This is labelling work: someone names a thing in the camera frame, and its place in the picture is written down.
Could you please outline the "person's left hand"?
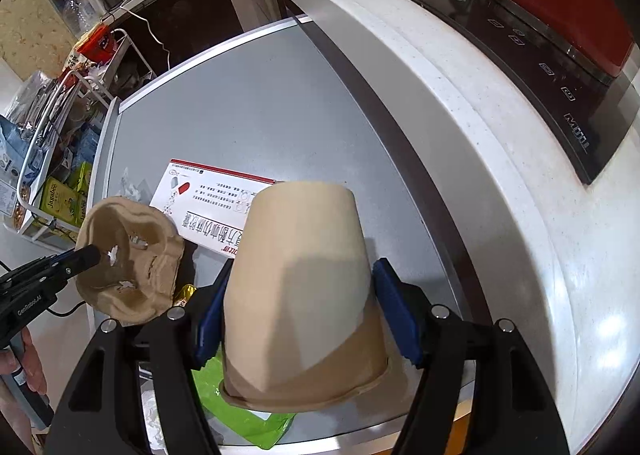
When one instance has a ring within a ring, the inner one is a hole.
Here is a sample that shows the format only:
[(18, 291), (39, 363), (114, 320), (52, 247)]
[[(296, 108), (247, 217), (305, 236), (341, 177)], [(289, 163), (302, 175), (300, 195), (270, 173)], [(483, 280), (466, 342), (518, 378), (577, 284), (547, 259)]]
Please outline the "person's left hand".
[(32, 341), (32, 335), (27, 327), (22, 330), (21, 335), (24, 352), (17, 359), (12, 352), (2, 350), (0, 357), (0, 374), (10, 375), (13, 371), (17, 371), (17, 369), (21, 367), (25, 371), (29, 389), (45, 395), (47, 393), (47, 380), (43, 372), (40, 357)]

